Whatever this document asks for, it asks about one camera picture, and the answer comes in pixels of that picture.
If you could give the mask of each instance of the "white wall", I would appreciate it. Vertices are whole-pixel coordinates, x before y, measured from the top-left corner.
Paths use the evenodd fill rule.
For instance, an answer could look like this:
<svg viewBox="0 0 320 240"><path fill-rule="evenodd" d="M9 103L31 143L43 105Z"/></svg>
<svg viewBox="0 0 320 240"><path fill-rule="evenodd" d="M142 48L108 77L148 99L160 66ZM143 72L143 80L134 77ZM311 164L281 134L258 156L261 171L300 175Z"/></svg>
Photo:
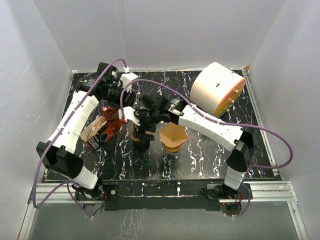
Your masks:
<svg viewBox="0 0 320 240"><path fill-rule="evenodd" d="M17 239L39 156L71 70L32 0L0 1L0 239Z"/></svg>
<svg viewBox="0 0 320 240"><path fill-rule="evenodd" d="M286 137L293 162L280 173L292 182L311 240L319 239L320 208L320 2L287 0L265 38L250 79L262 119ZM272 138L278 164L288 159Z"/></svg>
<svg viewBox="0 0 320 240"><path fill-rule="evenodd" d="M34 0L72 70L250 65L284 0Z"/></svg>

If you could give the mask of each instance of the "metal frame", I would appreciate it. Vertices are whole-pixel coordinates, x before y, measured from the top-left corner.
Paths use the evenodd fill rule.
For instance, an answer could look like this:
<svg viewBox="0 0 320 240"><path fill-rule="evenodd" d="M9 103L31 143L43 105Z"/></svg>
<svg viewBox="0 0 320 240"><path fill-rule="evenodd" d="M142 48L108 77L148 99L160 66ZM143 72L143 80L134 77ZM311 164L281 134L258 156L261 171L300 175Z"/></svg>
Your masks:
<svg viewBox="0 0 320 240"><path fill-rule="evenodd" d="M252 103L252 106L253 106L253 110L254 110L258 125L261 126L261 127L264 127L264 124L262 122L261 115L260 115L260 112L259 112L259 109L258 109L258 106L257 106L257 102L256 102L256 99L254 97L254 93L253 93L253 90L252 90L252 87L251 87L251 81L250 81L248 72L247 72L247 70L245 68L242 68L241 71L242 71L243 77L245 78L245 85L246 85L246 87L248 89L249 97L250 97L250 100L251 100L251 103ZM270 143L269 143L269 140L268 140L268 136L267 136L265 131L260 131L260 132L261 132L261 135L262 135L262 138L263 138L263 142L264 142L264 144L266 146L266 152L268 154L268 157L269 157L269 160L270 160L270 164L271 164L271 166L276 166L277 163L276 163L276 160L275 160L275 156L274 156L274 154L272 152L272 149L271 149L271 146L270 146Z"/></svg>
<svg viewBox="0 0 320 240"><path fill-rule="evenodd" d="M298 205L296 194L293 190L290 181L245 181L251 186L252 202L287 202L288 208L292 217L293 224L295 226L297 236L299 240L308 240L308 235L302 221ZM37 185L36 201L41 202L43 198L50 192L58 183L39 183ZM70 188L72 194L75 194L75 190ZM101 204L100 200L85 200L79 201L81 204ZM220 203L234 202L234 200L223 199ZM70 203L73 204L73 200L69 195L67 186L64 185L58 188L46 201L46 203L60 204ZM22 224L22 228L19 234L19 240L27 240L32 222L36 213L36 209L33 208L32 203L29 203L27 212Z"/></svg>
<svg viewBox="0 0 320 240"><path fill-rule="evenodd" d="M177 70L169 70L169 71L200 71L203 68L193 68L193 69L177 69ZM255 116L257 118L258 124L263 127L262 119L260 112L257 107L256 100L254 98L254 94L251 87L251 82L248 76L248 72L244 68L234 68L232 70L241 70L243 77L246 81L246 86L248 89L248 93L252 102L252 106L254 109ZM276 165L275 157L273 155L273 152L271 150L271 146L268 140L268 137L264 131L261 131L262 138L264 141L264 144L266 145L267 154L270 160L270 164L272 166ZM253 199L252 202L287 202L288 208L292 217L293 224L295 226L297 236L299 240L308 240L308 235L303 223L303 220L301 218L298 205L297 205L297 198L295 195L295 192L293 190L293 187L291 185L290 181L245 181L245 183L250 183L251 186L251 192ZM37 185L37 193L36 193L36 200L39 203L43 198L55 187L58 183L39 183ZM75 194L75 190L70 188L71 193ZM221 203L226 202L233 202L234 200L228 200L223 199L220 200ZM85 200L85 201L79 201L81 204L101 204L101 201L97 200ZM67 190L66 186L62 186L59 189L54 192L49 199L46 201L46 203L51 204L57 204L57 203L73 203L72 198L69 195L69 192ZM21 230L19 233L19 240L27 240L32 223L35 217L36 209L33 208L32 203L28 204L26 214L21 226Z"/></svg>

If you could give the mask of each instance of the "purple cable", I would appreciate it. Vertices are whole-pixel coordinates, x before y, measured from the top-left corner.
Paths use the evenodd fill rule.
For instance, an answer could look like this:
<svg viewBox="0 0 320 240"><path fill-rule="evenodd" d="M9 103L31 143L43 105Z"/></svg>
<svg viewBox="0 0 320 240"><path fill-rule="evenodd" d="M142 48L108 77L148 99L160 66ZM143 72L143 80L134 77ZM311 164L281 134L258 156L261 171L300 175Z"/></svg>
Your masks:
<svg viewBox="0 0 320 240"><path fill-rule="evenodd" d="M94 82L94 84L90 87L89 91L85 94L85 96L82 98L82 100L78 103L78 105L74 108L74 111L72 111L70 113L70 115L67 117L67 119L65 120L63 126L65 127L67 125L67 123L69 122L69 120L71 119L71 117L75 114L75 111L81 106L81 104L85 101L86 97L89 96L89 94L92 92L92 90L97 86L97 84L100 82L101 78L103 77L103 75L108 71L108 69L116 62L118 61L122 61L124 63L124 66L127 67L127 63L124 59L122 58L118 58L114 61L112 61L111 63L109 63L109 65L101 72L101 74L98 76L98 78L96 79L96 81ZM39 172L40 172L40 168L41 168L41 164L44 161L49 149L52 147L52 145L54 144L54 142L57 140L57 138L60 136L60 134L63 132L64 128L62 127L58 133L54 136L54 138L52 139L52 141L48 144L48 146L46 147L46 149L43 151L43 154L40 157L39 163L36 167L35 170L35 175L34 175L34 180L33 180L33 186L32 186L32 204L34 208L39 208L41 207L42 204L44 204L44 202L50 197L50 195L57 190L59 187L61 187L64 184L67 183L71 183L73 181L65 181L63 183L60 183L58 186L56 186L52 191L50 191L48 193L48 195L37 205L37 201L36 201L36 193L37 193L37 183L38 183L38 176L39 176ZM72 199L78 204L80 205L77 200L72 196Z"/></svg>
<svg viewBox="0 0 320 240"><path fill-rule="evenodd" d="M121 95L120 95L120 108L121 108L122 119L124 119L124 116L125 116L124 103L123 103L125 90L130 85L138 83L138 82L148 82L148 83L152 83L152 84L161 86L161 87L163 87L165 89L168 89L172 93L174 93L174 94L178 95L180 98L182 98L201 117L204 117L205 119L209 120L210 122L218 123L217 120L205 116L197 107L193 107L194 105L185 96L183 96L180 92L178 92L178 91L176 91L176 90L174 90L174 89L172 89L172 88L170 88L168 86L162 85L161 83L158 83L158 82L152 81L152 80L148 80L148 79L137 79L137 80L129 82L126 86L123 87L123 90L122 90ZM270 129L264 128L262 126L257 126L257 125L241 124L241 123L228 123L228 122L221 122L221 121L219 122L219 124L225 125L225 126L238 126L238 127L242 127L242 128L253 128L253 129L263 130L263 131L266 131L266 132L276 136L277 138L281 139L287 145L287 147L289 149L289 152L290 152L290 157L289 157L288 161L286 161L284 164L281 164L279 166L249 165L249 167L251 167L251 168L255 167L255 168L261 168L261 169L280 169L280 168L283 168L283 167L287 166L288 164L290 164L292 159L293 159L293 157L294 157L294 151L293 151L291 145L289 144L289 142L286 139L284 139L282 136L280 136L278 133L276 133L276 132L274 132L274 131L272 131ZM248 203L245 206L244 210L237 215L238 217L243 215L248 210L249 205L250 205L250 201L251 201L250 200L250 189L246 185L243 184L243 181L242 181L242 185L247 189L247 191L249 193L249 198L248 198Z"/></svg>

